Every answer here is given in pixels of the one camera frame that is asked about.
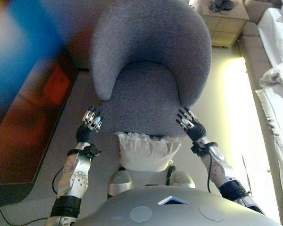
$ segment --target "cabinet drawer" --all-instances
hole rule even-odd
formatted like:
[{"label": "cabinet drawer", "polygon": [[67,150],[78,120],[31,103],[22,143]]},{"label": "cabinet drawer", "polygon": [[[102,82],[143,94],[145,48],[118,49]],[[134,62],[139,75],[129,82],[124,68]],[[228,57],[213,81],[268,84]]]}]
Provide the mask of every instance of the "cabinet drawer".
[{"label": "cabinet drawer", "polygon": [[214,29],[214,31],[239,33],[244,23],[245,20],[221,18],[218,23],[217,29]]},{"label": "cabinet drawer", "polygon": [[230,46],[235,40],[237,34],[227,32],[210,32],[212,45]]},{"label": "cabinet drawer", "polygon": [[220,19],[220,17],[216,16],[203,16],[203,20],[210,31],[216,31]]}]

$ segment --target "floor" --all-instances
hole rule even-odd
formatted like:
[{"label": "floor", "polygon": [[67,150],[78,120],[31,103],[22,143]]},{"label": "floor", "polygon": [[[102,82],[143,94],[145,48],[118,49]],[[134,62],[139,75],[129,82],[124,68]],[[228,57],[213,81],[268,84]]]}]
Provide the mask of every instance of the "floor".
[{"label": "floor", "polygon": [[[245,71],[244,60],[240,58],[236,45],[232,48],[213,48],[208,81],[192,110],[206,127],[208,138],[218,142],[227,162],[234,166],[239,180],[249,190],[242,162],[243,155],[255,201],[269,218],[279,222],[264,142]],[[99,100],[94,98],[88,73],[80,72],[33,191],[22,202],[2,207],[3,213],[12,224],[24,224],[50,214],[55,201],[51,190],[52,178],[63,165],[67,151],[76,145],[75,132],[85,110],[89,105],[98,103]],[[182,147],[173,158],[174,165],[178,170],[190,174],[197,189],[206,191],[206,169],[200,158],[191,152],[191,140],[184,137],[181,141]],[[95,136],[94,142],[103,152],[92,162],[89,187],[82,200],[79,218],[95,211],[106,200],[109,177],[119,166],[118,142],[114,135],[100,132]],[[131,175],[135,186],[153,183],[163,185],[166,178],[165,171],[131,172]],[[210,187],[213,193],[219,194],[212,183]],[[41,226],[44,223],[43,220],[30,225]],[[0,215],[0,226],[5,225],[7,224]]]}]

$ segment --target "robotic arm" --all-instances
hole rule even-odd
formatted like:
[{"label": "robotic arm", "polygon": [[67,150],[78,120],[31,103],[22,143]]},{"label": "robotic arm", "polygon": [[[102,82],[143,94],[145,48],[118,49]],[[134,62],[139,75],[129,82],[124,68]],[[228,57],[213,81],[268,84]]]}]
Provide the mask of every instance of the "robotic arm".
[{"label": "robotic arm", "polygon": [[201,158],[210,180],[219,189],[222,197],[264,214],[236,179],[234,170],[226,163],[218,144],[208,140],[204,126],[189,109],[185,110],[186,112],[179,110],[177,115],[180,120],[176,121],[193,141],[191,150]]},{"label": "robotic arm", "polygon": [[91,161],[100,154],[100,151],[89,143],[92,132],[98,132],[102,125],[102,119],[96,111],[96,108],[89,108],[83,117],[82,125],[77,130],[78,144],[67,154],[63,177],[58,184],[56,201],[46,226],[70,226],[77,221],[81,198],[88,187]]}]

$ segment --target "gray armchair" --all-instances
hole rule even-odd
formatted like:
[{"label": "gray armchair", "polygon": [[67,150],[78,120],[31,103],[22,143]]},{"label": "gray armchair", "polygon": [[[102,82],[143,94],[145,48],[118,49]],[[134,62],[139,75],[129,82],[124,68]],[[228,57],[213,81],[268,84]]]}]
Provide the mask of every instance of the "gray armchair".
[{"label": "gray armchair", "polygon": [[90,70],[107,132],[180,136],[179,108],[205,85],[210,36],[179,0],[119,0],[100,18]]}]

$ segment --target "chair backrest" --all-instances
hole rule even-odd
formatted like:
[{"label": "chair backrest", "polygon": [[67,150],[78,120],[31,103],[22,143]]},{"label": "chair backrest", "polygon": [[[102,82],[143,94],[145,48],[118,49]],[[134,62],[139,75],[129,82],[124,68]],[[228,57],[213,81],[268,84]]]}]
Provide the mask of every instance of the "chair backrest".
[{"label": "chair backrest", "polygon": [[135,61],[172,71],[183,105],[199,97],[210,67],[211,43],[201,16],[179,0],[117,0],[100,18],[90,51],[98,96],[109,100],[121,70]]}]

